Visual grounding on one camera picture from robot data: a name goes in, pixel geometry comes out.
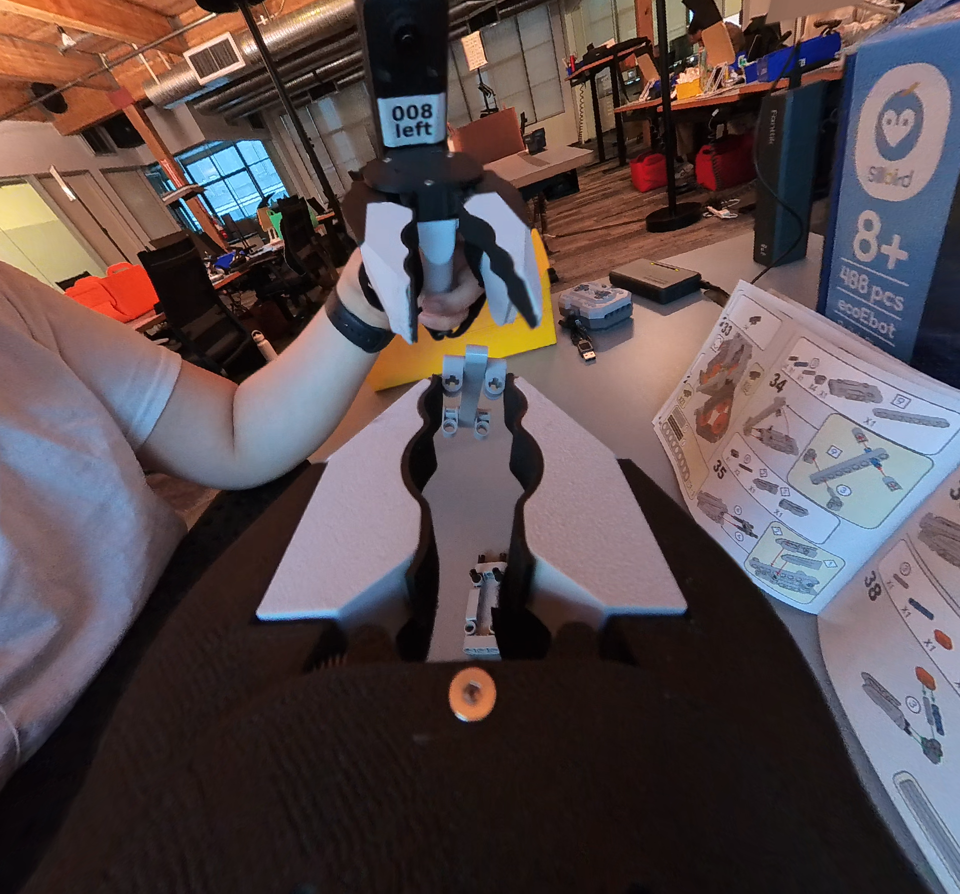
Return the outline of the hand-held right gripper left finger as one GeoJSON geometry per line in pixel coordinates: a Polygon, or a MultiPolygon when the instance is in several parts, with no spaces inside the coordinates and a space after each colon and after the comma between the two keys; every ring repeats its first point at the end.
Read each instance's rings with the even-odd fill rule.
{"type": "Polygon", "coordinates": [[[394,637],[403,659],[426,659],[439,561],[424,489],[437,470],[442,409],[435,375],[330,456],[259,620],[376,625],[394,637]]]}

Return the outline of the grey lever brick piece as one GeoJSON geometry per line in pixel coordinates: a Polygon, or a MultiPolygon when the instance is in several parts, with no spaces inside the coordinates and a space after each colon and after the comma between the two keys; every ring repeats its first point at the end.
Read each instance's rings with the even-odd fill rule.
{"type": "Polygon", "coordinates": [[[481,403],[502,396],[506,377],[506,360],[491,359],[486,346],[467,345],[462,356],[445,355],[440,376],[445,396],[442,435],[453,437],[459,427],[467,427],[473,429],[476,438],[487,437],[491,415],[481,403]]]}

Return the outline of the printed instruction booklet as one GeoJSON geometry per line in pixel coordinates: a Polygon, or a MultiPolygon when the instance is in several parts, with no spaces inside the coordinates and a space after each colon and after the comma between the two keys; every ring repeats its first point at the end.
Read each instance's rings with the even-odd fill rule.
{"type": "Polygon", "coordinates": [[[818,616],[847,720],[958,892],[958,391],[740,282],[653,427],[693,518],[818,616]]]}

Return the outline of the grey desk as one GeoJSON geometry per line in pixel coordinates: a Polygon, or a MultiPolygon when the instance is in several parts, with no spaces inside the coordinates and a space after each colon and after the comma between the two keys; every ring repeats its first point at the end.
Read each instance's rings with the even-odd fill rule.
{"type": "MultiPolygon", "coordinates": [[[[811,234],[803,260],[771,270],[759,286],[774,289],[798,303],[814,308],[820,280],[824,237],[811,234]]],[[[753,241],[746,233],[666,258],[700,272],[703,278],[728,292],[740,280],[750,281],[761,270],[752,260],[753,241]]],[[[598,360],[584,363],[561,335],[555,346],[524,353],[509,363],[559,408],[590,431],[618,456],[630,458],[658,487],[684,509],[673,468],[657,440],[652,421],[673,389],[687,372],[694,356],[721,313],[721,308],[697,295],[670,305],[634,299],[632,322],[626,333],[611,331],[597,339],[598,360]]],[[[364,384],[338,428],[309,457],[312,463],[326,461],[366,424],[389,408],[409,389],[402,385],[374,392],[364,384]]],[[[896,810],[882,782],[870,765],[862,746],[844,715],[829,680],[813,615],[801,613],[785,602],[762,595],[792,635],[807,661],[825,703],[838,724],[847,753],[870,801],[900,850],[918,870],[933,892],[946,892],[934,877],[930,863],[896,810]]]]}

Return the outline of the person's left hand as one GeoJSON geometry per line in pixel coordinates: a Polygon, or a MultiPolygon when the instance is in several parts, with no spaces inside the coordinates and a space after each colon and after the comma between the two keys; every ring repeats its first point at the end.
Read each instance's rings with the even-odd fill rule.
{"type": "MultiPolygon", "coordinates": [[[[376,309],[363,293],[359,281],[359,269],[362,264],[360,249],[356,248],[342,269],[336,288],[338,297],[347,309],[367,324],[379,329],[391,330],[387,315],[376,309]]],[[[417,299],[420,323],[432,331],[451,332],[457,329],[467,317],[474,302],[484,293],[461,249],[455,250],[452,265],[454,281],[449,292],[424,292],[417,299]]]]}

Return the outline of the black wristband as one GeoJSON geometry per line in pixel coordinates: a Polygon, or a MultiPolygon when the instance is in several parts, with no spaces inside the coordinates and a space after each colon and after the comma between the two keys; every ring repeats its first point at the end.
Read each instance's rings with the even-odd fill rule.
{"type": "Polygon", "coordinates": [[[380,353],[395,337],[394,332],[389,328],[383,329],[370,325],[351,311],[342,302],[335,289],[326,298],[323,309],[334,329],[367,354],[380,353]]]}

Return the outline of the yellow plastic bin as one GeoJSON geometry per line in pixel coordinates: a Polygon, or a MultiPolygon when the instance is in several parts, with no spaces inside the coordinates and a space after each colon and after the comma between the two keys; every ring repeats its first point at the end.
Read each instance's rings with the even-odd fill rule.
{"type": "Polygon", "coordinates": [[[466,333],[458,338],[436,340],[428,335],[426,328],[420,326],[415,344],[410,345],[397,338],[379,354],[366,378],[366,384],[372,390],[379,391],[420,381],[441,372],[445,355],[462,357],[467,345],[485,346],[491,358],[509,358],[554,344],[556,331],[547,275],[548,260],[537,229],[532,230],[532,240],[543,297],[543,321],[538,327],[529,328],[520,316],[509,325],[498,326],[487,305],[466,333]]]}

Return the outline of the white background table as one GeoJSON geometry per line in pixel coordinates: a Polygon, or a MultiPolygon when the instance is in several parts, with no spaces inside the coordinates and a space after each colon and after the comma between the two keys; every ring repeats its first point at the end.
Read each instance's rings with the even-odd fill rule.
{"type": "Polygon", "coordinates": [[[487,163],[485,169],[520,190],[570,171],[576,172],[593,156],[589,149],[560,145],[547,147],[533,155],[526,151],[509,155],[487,163]]]}

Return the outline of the grey battery hub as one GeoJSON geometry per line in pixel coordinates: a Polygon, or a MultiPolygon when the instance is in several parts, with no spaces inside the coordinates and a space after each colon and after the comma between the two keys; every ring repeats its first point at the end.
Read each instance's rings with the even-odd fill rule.
{"type": "Polygon", "coordinates": [[[606,331],[632,317],[630,291],[601,282],[569,288],[558,295],[558,310],[585,331],[606,331]]]}

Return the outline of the black flat device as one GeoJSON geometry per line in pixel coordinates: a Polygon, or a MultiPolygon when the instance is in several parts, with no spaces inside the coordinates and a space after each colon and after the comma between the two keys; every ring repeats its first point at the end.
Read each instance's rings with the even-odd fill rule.
{"type": "Polygon", "coordinates": [[[702,290],[702,276],[677,265],[638,259],[612,269],[609,282],[653,303],[666,305],[702,290]]]}

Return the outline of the white air vent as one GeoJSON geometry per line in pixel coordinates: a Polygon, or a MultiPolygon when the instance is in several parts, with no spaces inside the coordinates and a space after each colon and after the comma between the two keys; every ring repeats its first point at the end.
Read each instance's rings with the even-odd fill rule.
{"type": "Polygon", "coordinates": [[[184,52],[184,60],[201,86],[209,85],[247,66],[242,49],[230,32],[188,48],[184,52]]]}

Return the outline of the black office chair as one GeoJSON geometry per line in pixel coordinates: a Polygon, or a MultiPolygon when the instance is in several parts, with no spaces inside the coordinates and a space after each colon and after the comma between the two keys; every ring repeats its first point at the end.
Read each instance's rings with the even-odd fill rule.
{"type": "Polygon", "coordinates": [[[138,254],[183,358],[239,381],[266,364],[251,333],[213,287],[198,236],[179,231],[138,254]]]}

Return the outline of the orange seat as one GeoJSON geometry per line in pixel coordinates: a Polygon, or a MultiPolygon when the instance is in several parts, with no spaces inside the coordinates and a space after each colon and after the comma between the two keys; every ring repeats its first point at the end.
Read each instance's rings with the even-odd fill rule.
{"type": "Polygon", "coordinates": [[[126,262],[109,266],[105,277],[78,279],[65,293],[76,302],[124,323],[152,313],[160,300],[145,268],[126,262]]]}

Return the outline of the person's white t-shirt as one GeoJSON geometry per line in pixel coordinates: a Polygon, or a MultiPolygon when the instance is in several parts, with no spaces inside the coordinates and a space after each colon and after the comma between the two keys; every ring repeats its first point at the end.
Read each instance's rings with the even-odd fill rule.
{"type": "Polygon", "coordinates": [[[1,265],[1,782],[102,669],[184,522],[137,450],[181,358],[1,265]]]}

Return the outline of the blue robot kit box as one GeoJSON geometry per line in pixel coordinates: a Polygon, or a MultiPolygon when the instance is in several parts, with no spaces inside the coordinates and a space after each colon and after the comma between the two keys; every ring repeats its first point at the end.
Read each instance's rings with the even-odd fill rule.
{"type": "Polygon", "coordinates": [[[959,384],[959,0],[846,61],[818,311],[959,384]]]}

